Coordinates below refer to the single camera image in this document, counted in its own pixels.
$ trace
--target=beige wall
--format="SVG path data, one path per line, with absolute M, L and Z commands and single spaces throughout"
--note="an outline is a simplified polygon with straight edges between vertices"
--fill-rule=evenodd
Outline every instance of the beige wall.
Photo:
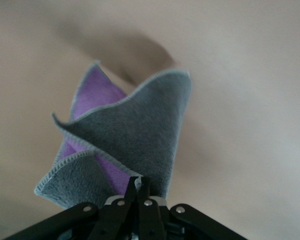
M 33 194 L 62 140 L 50 113 L 94 59 L 127 93 L 189 69 L 169 206 L 300 239 L 300 0 L 0 1 L 0 238 L 60 211 Z

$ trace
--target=cloth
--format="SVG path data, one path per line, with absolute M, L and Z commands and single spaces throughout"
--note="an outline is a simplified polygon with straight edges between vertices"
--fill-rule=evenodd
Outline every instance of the cloth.
M 126 96 L 94 63 L 69 122 L 52 115 L 64 139 L 34 193 L 65 209 L 82 202 L 102 208 L 108 197 L 124 194 L 130 177 L 145 176 L 150 194 L 166 198 L 190 92 L 188 72 L 168 69 Z

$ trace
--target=gray cloth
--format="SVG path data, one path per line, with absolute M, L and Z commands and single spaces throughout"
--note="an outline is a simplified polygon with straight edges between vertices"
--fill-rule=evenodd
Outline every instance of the gray cloth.
M 166 198 L 190 92 L 189 74 L 170 69 L 122 100 L 68 123 L 53 115 L 64 137 L 86 150 L 56 162 L 35 194 L 65 209 L 87 201 L 101 208 L 116 191 L 94 157 L 98 155 L 131 177 L 150 177 L 150 194 Z

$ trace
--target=screw head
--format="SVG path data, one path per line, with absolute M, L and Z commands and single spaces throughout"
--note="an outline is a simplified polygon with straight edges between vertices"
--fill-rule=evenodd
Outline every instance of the screw head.
M 82 210 L 83 210 L 84 212 L 89 212 L 91 209 L 92 209 L 91 206 L 85 206 Z
M 146 200 L 146 201 L 144 201 L 144 205 L 151 206 L 152 205 L 152 201 L 151 200 Z
M 123 200 L 121 200 L 121 201 L 118 201 L 118 206 L 123 206 L 123 205 L 125 205 L 125 201 L 123 201 Z
M 178 214 L 183 214 L 186 210 L 182 207 L 182 206 L 178 206 L 175 211 L 178 213 Z

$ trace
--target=white surface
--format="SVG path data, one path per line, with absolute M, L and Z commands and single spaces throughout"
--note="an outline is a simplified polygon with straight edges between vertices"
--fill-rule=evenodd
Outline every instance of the white surface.
M 189 69 L 170 206 L 300 240 L 300 0 L 0 1 L 0 238 L 60 211 L 33 188 L 94 59 L 127 92 Z

